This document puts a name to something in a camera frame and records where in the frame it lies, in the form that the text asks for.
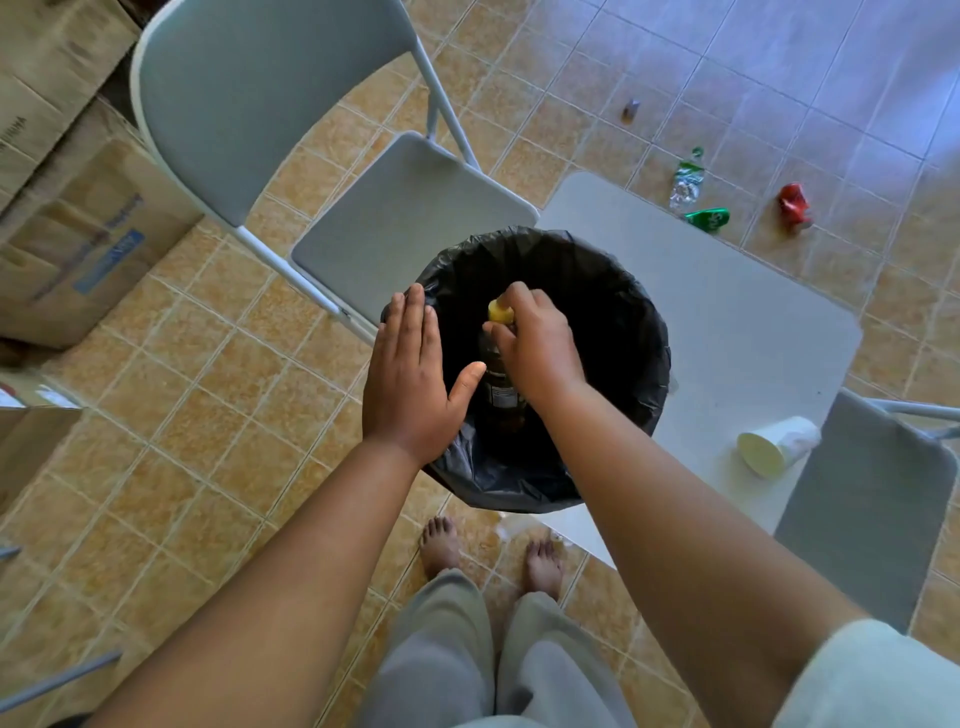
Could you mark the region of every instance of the black garbage bag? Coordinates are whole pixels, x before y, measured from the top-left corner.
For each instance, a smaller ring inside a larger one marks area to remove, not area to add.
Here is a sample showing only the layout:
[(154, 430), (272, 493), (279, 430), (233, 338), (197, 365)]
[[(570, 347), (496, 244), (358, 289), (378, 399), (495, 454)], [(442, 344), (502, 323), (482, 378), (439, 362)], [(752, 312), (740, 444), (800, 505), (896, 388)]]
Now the black garbage bag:
[[(631, 274), (569, 232), (474, 235), (423, 270), (417, 281), (437, 310), (447, 389), (480, 358), (487, 304), (515, 280), (550, 296), (570, 323), (587, 381), (653, 434), (670, 379), (666, 324)], [(532, 407), (505, 439), (483, 427), (481, 406), (475, 396), (456, 439), (427, 468), (433, 477), (476, 508), (547, 513), (583, 502)]]

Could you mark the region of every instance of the crushed plastic bottle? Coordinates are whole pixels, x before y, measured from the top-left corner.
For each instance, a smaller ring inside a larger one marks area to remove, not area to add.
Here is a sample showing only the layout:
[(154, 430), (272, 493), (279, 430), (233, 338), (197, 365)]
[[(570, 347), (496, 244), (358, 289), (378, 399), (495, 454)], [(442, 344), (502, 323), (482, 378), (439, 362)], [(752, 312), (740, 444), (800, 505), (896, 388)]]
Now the crushed plastic bottle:
[(700, 197), (700, 185), (704, 183), (702, 160), (704, 148), (694, 147), (690, 159), (684, 159), (673, 176), (673, 191), (670, 192), (670, 209), (682, 212)]

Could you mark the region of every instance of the bare foot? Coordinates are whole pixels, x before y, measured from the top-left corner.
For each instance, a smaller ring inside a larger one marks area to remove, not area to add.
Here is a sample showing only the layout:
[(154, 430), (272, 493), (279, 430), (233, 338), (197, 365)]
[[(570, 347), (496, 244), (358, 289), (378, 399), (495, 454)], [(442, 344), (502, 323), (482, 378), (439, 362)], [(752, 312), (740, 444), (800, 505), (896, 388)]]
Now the bare foot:
[(544, 592), (554, 601), (560, 601), (560, 585), (564, 581), (564, 567), (560, 554), (550, 539), (531, 541), (527, 547), (526, 569), (523, 573), (524, 593)]
[(457, 527), (446, 516), (430, 519), (420, 536), (420, 559), (427, 581), (444, 569), (460, 568)]

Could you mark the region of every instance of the white table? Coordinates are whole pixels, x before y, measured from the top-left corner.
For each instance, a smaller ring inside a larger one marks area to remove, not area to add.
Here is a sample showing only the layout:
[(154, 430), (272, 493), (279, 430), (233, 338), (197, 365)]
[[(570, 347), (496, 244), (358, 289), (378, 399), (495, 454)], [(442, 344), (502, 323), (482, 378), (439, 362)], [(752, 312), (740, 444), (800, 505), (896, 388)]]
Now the white table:
[[(791, 415), (823, 426), (860, 343), (853, 314), (586, 172), (564, 180), (538, 227), (612, 254), (646, 288), (677, 384), (654, 441), (773, 533), (805, 460), (762, 480), (736, 436)], [(537, 518), (612, 566), (585, 505)]]

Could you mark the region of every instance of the crushed red can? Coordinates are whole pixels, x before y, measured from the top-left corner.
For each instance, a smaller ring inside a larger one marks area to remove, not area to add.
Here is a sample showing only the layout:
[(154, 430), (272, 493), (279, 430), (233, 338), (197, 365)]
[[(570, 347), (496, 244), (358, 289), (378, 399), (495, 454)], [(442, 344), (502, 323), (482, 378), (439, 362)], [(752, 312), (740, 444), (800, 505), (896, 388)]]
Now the crushed red can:
[(810, 215), (810, 203), (804, 197), (804, 189), (799, 182), (785, 184), (777, 195), (780, 203), (780, 216), (792, 230), (803, 230), (813, 225)]

